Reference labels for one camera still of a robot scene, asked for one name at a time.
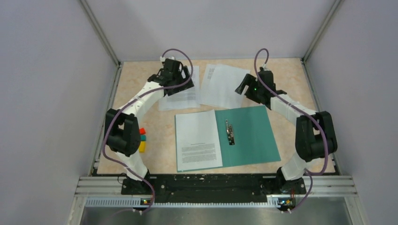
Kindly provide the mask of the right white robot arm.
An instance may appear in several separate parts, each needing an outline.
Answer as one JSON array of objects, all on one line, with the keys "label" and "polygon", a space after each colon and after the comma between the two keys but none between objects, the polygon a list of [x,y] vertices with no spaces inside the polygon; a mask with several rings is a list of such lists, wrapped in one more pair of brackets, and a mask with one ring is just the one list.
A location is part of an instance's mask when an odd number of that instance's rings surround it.
[{"label": "right white robot arm", "polygon": [[260,68],[257,76],[246,74],[235,92],[279,113],[296,128],[296,152],[276,172],[275,187],[279,192],[288,193],[304,174],[324,174],[329,155],[337,150],[337,138],[329,112],[309,109],[285,91],[277,90],[273,73],[264,68]]}]

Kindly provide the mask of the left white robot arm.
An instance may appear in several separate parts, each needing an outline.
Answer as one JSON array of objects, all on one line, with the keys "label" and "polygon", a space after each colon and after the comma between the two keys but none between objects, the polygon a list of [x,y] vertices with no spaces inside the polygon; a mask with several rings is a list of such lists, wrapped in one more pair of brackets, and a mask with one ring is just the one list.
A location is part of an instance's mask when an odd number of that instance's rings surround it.
[{"label": "left white robot arm", "polygon": [[172,96],[194,86],[190,71],[175,58],[161,58],[163,67],[151,75],[142,89],[130,102],[106,113],[104,143],[117,156],[116,163],[126,169],[128,181],[140,194],[149,191],[151,182],[145,178],[149,174],[139,153],[141,134],[139,120],[160,99]]}]

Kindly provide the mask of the green file folder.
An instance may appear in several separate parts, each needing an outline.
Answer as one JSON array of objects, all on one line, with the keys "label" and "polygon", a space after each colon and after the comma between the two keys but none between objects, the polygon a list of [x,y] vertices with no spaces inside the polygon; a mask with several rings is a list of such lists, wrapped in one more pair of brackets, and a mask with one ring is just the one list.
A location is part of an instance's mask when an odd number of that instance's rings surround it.
[{"label": "green file folder", "polygon": [[[264,106],[215,110],[223,167],[281,161],[276,140]],[[235,145],[229,145],[228,120],[233,126]]]}]

